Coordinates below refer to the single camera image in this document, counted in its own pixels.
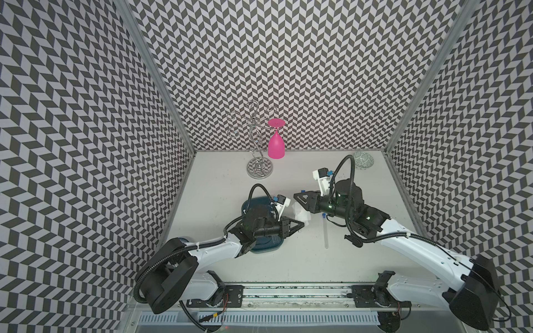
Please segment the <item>blue capped test tube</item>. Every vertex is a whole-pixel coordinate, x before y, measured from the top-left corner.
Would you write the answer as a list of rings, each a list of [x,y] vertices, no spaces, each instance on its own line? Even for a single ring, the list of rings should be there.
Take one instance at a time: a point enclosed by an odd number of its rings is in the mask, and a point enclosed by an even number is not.
[[[323,240],[324,240],[324,247],[325,249],[329,249],[329,238],[328,238],[328,218],[327,214],[322,214],[322,221],[323,221]]]

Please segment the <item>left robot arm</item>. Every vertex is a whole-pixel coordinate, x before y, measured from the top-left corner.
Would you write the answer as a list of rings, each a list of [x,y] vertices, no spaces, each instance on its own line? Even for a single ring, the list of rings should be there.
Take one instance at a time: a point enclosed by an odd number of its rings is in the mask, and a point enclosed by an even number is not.
[[[280,216],[276,208],[259,205],[232,220],[219,239],[193,243],[173,238],[137,273],[133,298],[149,305],[154,314],[189,300],[217,307],[225,298],[226,284],[212,265],[247,254],[259,238],[286,239],[304,227],[302,221]]]

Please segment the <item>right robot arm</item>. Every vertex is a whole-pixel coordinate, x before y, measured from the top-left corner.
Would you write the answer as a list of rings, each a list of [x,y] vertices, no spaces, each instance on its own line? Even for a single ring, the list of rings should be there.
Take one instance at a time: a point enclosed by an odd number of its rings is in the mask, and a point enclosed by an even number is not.
[[[344,219],[348,229],[344,238],[352,245],[386,246],[434,274],[434,279],[428,280],[386,273],[379,283],[395,300],[447,308],[462,323],[480,331],[498,322],[496,309],[504,299],[492,259],[461,255],[409,230],[367,205],[362,190],[349,179],[330,190],[294,194],[294,199],[309,213]]]

